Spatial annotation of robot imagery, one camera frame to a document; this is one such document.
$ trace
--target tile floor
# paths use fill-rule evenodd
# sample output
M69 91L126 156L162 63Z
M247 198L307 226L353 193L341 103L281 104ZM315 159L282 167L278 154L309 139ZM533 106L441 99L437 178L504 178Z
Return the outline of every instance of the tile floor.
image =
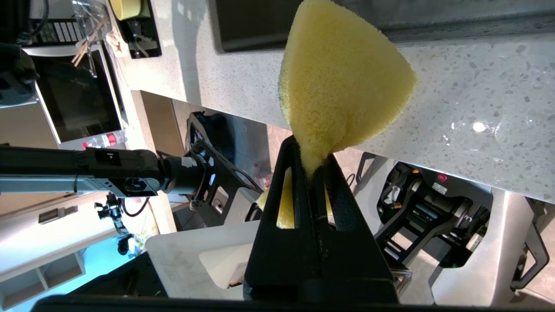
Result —
M207 114L215 111L198 107L189 103L174 100L174 110L182 138L186 133L186 121L189 114L194 111L204 110ZM271 125L264 125L252 120L237 116L226 115L236 144L236 166L244 170L252 177L263 177L270 174L278 157L281 142L291 135L286 129ZM356 148L348 148L335 153L339 165L343 169L345 177L356 174L362 151ZM183 202L182 198L170 197L170 201ZM359 202L361 209L371 209L375 203ZM194 229L203 227L200 218L189 209L180 210L179 222L183 229ZM542 238L550 255L555 255L555 222L551 222L555 215L555 206L547 208L549 219L542 229ZM428 286L428 278L432 274L437 261L421 251L418 258L411 264L413 281L401 297L405 304L431 304L433 298ZM555 260L551 261L542 272L532 280L528 289L539 293L549 299L555 299Z

